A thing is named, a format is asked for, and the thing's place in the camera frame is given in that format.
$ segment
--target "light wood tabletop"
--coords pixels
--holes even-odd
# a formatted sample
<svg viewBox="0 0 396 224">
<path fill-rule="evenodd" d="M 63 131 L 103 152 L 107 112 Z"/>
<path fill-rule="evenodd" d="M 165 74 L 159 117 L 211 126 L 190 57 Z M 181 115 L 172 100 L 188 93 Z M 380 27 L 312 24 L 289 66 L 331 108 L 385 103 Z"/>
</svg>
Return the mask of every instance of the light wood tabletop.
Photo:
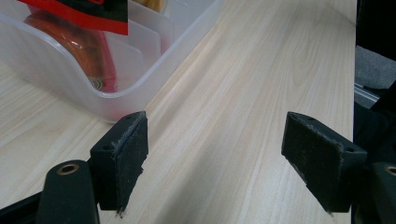
<svg viewBox="0 0 396 224">
<path fill-rule="evenodd" d="M 327 214 L 281 155 L 286 114 L 353 128 L 356 1 L 227 0 L 147 106 L 149 154 L 123 218 L 102 223 L 350 223 Z M 0 63 L 0 207 L 111 124 Z"/>
</svg>

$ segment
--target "gray carpet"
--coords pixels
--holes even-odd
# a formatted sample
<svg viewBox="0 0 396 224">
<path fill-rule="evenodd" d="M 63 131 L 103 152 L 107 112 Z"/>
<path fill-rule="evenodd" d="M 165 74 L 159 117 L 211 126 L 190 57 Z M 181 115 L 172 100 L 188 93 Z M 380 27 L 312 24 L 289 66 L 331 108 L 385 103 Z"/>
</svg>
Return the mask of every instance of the gray carpet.
<svg viewBox="0 0 396 224">
<path fill-rule="evenodd" d="M 355 83 L 376 89 L 386 89 L 396 80 L 396 62 L 370 50 L 356 47 Z M 375 101 L 365 94 L 357 93 L 355 101 L 365 107 L 371 107 Z"/>
</svg>

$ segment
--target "wooden table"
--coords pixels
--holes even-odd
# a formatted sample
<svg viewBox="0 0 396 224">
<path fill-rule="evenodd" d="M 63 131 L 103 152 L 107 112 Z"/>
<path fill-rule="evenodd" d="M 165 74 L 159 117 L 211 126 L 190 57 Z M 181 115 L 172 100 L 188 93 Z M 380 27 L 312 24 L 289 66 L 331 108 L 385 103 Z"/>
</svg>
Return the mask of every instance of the wooden table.
<svg viewBox="0 0 396 224">
<path fill-rule="evenodd" d="M 149 155 L 123 218 L 102 223 L 349 223 L 281 156 L 287 111 L 351 139 L 356 1 L 227 0 L 147 106 Z M 111 127 L 0 63 L 0 207 Z"/>
</svg>

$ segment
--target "clear plastic container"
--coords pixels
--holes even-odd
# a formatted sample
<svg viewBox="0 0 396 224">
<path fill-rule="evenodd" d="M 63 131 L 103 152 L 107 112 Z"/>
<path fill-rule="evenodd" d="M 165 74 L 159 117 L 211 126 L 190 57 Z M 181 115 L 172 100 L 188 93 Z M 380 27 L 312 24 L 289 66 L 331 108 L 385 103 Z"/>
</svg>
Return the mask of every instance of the clear plastic container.
<svg viewBox="0 0 396 224">
<path fill-rule="evenodd" d="M 162 13 L 128 1 L 128 35 L 106 33 L 117 91 L 95 89 L 72 54 L 24 23 L 31 12 L 16 0 L 0 3 L 0 60 L 36 85 L 114 122 L 144 110 L 215 23 L 223 0 L 167 0 Z"/>
</svg>

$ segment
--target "plastic bin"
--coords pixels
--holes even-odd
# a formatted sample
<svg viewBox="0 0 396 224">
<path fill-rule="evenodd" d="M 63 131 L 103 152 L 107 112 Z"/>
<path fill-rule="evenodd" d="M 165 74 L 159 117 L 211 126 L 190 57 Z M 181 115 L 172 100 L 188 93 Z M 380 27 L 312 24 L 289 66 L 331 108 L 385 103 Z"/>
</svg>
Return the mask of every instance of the plastic bin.
<svg viewBox="0 0 396 224">
<path fill-rule="evenodd" d="M 114 122 L 144 110 L 215 23 L 223 0 L 167 0 L 162 13 L 128 1 L 129 35 L 106 33 L 118 89 L 95 89 L 76 59 L 51 36 L 25 24 L 28 7 L 0 3 L 0 60 L 28 81 Z"/>
</svg>

